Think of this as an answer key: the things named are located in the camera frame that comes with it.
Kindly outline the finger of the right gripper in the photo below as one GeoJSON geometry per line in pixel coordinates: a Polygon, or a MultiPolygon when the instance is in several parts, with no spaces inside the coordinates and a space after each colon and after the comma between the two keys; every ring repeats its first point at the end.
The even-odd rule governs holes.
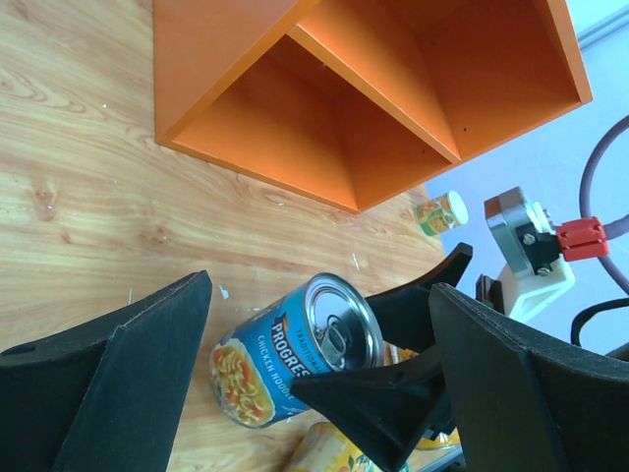
{"type": "Polygon", "coordinates": [[[437,357],[298,378],[290,391],[383,471],[400,470],[426,431],[447,431],[447,390],[437,357]]]}
{"type": "Polygon", "coordinates": [[[367,297],[383,339],[422,353],[434,345],[429,294],[438,283],[456,287],[473,257],[473,248],[459,243],[435,268],[420,277],[367,297]]]}

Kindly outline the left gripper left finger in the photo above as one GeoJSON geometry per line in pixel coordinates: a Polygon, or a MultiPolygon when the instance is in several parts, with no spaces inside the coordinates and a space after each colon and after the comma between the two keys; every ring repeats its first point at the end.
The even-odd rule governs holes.
{"type": "Polygon", "coordinates": [[[1,355],[5,471],[163,471],[207,321],[191,273],[138,302],[1,355]]]}

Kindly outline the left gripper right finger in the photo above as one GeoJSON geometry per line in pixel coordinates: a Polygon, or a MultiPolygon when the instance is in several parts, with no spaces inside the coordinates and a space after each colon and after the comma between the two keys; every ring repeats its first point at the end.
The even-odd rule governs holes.
{"type": "Polygon", "coordinates": [[[429,311],[469,470],[627,470],[627,362],[445,283],[431,289],[429,311]]]}

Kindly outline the blue soup can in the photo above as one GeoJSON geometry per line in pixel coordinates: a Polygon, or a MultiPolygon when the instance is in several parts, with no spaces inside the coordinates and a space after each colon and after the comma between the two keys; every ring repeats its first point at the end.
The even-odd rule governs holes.
{"type": "Polygon", "coordinates": [[[210,386],[230,419],[263,428],[308,410],[290,391],[294,380],[383,363],[384,340],[368,302],[323,272],[217,342],[210,386]]]}

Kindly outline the white lid yellow jar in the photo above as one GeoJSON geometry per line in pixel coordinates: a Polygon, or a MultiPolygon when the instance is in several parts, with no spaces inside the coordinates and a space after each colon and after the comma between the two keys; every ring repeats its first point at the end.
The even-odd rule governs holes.
{"type": "Polygon", "coordinates": [[[455,191],[418,205],[415,217],[419,228],[429,237],[438,236],[469,221],[466,204],[455,191]]]}

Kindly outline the tall yellow purple can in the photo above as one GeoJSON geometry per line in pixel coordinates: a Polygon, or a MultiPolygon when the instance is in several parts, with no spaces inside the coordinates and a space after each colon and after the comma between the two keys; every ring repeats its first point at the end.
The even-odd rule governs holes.
{"type": "MultiPolygon", "coordinates": [[[[385,355],[385,364],[392,365],[402,361],[406,361],[418,356],[418,353],[405,348],[400,348],[388,342],[385,343],[385,347],[388,349],[385,355]]],[[[416,445],[418,450],[440,450],[447,449],[460,444],[460,437],[457,429],[454,429],[450,434],[439,433],[434,434],[431,431],[426,431],[423,437],[416,445]]]]}

